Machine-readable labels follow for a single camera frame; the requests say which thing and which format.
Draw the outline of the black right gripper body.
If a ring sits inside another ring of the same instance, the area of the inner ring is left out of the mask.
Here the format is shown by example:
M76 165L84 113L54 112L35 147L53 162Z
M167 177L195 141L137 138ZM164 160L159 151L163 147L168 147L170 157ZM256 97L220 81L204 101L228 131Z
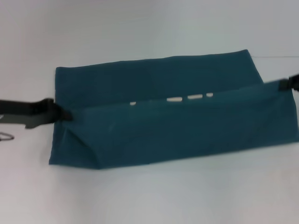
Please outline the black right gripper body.
M287 88L299 91L299 74L289 77Z

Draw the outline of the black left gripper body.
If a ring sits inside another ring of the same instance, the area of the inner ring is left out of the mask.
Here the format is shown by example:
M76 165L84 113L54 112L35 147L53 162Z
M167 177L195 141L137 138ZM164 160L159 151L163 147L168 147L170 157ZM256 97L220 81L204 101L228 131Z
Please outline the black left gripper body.
M0 122L2 124L24 125L33 129L57 121L57 105L51 98L38 102L0 101Z

